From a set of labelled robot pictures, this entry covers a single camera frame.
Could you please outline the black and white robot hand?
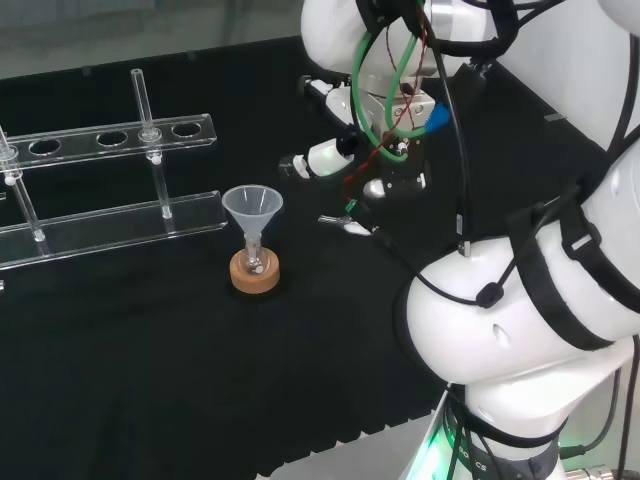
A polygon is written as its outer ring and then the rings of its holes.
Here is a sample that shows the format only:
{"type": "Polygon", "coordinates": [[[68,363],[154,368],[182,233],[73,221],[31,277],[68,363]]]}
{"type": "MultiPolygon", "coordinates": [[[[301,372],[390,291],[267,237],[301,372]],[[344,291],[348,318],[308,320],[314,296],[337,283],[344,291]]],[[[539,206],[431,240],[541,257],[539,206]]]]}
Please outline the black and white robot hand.
{"type": "Polygon", "coordinates": [[[399,202],[423,192],[430,182],[430,167],[422,158],[420,139],[389,137],[387,150],[398,148],[407,155],[403,162],[392,162],[379,148],[370,148],[365,135],[354,127],[351,115],[351,87],[328,84],[304,75],[299,79],[301,94],[318,110],[341,127],[341,135],[311,147],[305,154],[283,157],[279,172],[299,183],[320,184],[340,180],[348,201],[368,199],[399,202]]]}

